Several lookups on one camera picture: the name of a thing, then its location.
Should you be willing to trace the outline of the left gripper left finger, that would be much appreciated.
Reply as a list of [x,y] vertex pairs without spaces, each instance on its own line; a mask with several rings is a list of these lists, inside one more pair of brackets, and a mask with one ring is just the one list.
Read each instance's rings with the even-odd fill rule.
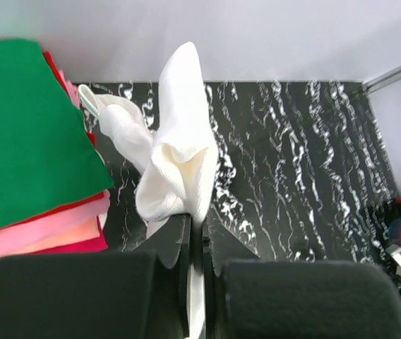
[[174,215],[134,251],[155,257],[147,335],[188,335],[191,217]]

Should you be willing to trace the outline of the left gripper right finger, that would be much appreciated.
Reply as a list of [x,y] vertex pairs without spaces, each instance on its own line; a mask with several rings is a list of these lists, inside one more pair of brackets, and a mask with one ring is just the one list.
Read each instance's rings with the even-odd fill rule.
[[215,215],[202,224],[206,338],[227,337],[225,280],[222,272],[232,260],[258,260]]

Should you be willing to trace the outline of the white t shirt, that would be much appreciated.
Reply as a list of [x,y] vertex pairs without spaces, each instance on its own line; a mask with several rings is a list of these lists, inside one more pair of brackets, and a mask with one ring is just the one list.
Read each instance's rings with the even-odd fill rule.
[[210,205],[218,148],[195,44],[178,47],[160,74],[156,131],[126,98],[98,95],[84,84],[78,95],[101,133],[140,173],[135,202],[148,226],[146,239],[174,215],[191,217],[191,229],[199,226]]

